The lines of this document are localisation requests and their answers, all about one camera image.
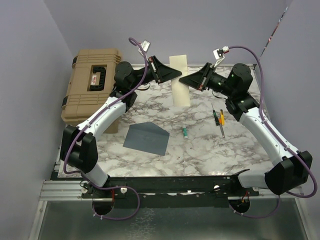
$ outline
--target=red and white label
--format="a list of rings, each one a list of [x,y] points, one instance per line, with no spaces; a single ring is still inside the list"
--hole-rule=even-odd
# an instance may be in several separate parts
[[[92,75],[91,85],[96,85],[96,81],[97,81],[97,75]]]

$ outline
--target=black handle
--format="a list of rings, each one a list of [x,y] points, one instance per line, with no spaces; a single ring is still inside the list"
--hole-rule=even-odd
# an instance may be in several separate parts
[[[102,91],[105,89],[106,82],[106,69],[104,66],[95,66],[92,70],[94,74],[100,73],[99,85],[90,85],[89,92],[92,91]]]

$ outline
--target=screwdriver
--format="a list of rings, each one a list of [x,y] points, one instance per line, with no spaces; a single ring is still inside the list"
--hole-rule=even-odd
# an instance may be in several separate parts
[[[211,103],[211,106],[212,106],[213,116],[214,116],[214,120],[215,120],[215,125],[219,126],[220,125],[219,118],[217,117],[216,111],[214,109],[214,105],[212,103]]]

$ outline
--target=green glue stick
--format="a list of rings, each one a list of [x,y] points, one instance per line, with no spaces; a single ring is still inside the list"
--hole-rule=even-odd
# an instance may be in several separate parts
[[[188,133],[187,133],[187,127],[186,127],[186,125],[182,125],[182,132],[183,132],[183,137],[184,137],[185,139],[187,139],[187,138],[188,138]]]

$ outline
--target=brown case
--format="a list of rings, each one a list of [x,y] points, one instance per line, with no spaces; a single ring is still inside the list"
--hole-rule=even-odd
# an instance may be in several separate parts
[[[82,49],[72,62],[72,74],[62,102],[61,117],[77,126],[94,114],[107,100],[113,86],[116,65],[122,54],[116,48]],[[118,132],[119,120],[105,131]]]

